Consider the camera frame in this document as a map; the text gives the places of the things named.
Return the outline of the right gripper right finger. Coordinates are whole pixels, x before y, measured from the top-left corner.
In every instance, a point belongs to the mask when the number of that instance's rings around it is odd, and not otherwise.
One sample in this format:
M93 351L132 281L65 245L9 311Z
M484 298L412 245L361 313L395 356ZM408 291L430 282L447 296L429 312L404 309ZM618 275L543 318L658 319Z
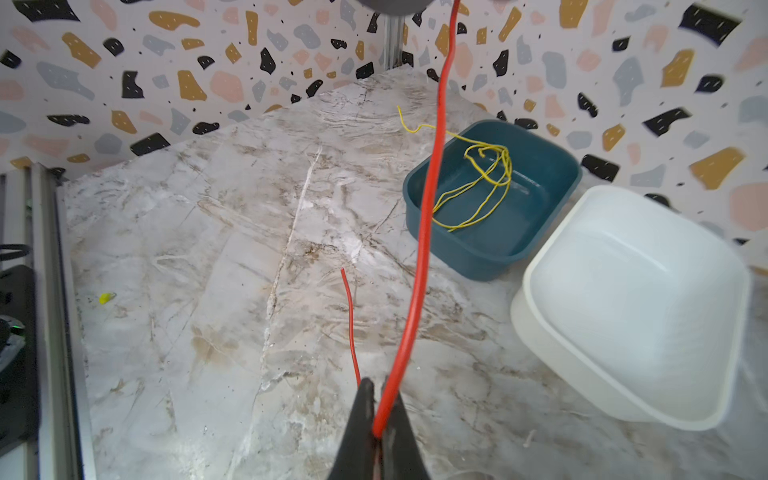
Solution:
M381 478L430 480L401 398L394 402L381 440Z

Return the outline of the grey cable spool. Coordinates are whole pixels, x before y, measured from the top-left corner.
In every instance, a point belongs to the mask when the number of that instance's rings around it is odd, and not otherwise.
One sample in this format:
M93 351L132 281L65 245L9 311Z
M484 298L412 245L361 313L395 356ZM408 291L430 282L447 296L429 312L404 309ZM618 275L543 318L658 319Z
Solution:
M363 6L380 14L405 17L425 10L433 0L359 0Z

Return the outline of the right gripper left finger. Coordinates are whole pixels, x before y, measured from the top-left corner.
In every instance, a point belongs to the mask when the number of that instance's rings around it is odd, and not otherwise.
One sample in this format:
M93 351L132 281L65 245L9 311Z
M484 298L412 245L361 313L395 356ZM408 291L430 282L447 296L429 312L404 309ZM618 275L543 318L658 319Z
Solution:
M362 378L328 480L374 478L377 448L372 433L374 416L374 383Z

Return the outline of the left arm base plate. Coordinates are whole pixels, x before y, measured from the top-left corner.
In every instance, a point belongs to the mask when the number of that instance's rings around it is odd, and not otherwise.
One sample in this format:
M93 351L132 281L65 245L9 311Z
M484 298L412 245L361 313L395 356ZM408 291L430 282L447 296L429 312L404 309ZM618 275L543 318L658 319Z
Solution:
M39 428L36 284L24 264L1 269L1 453Z

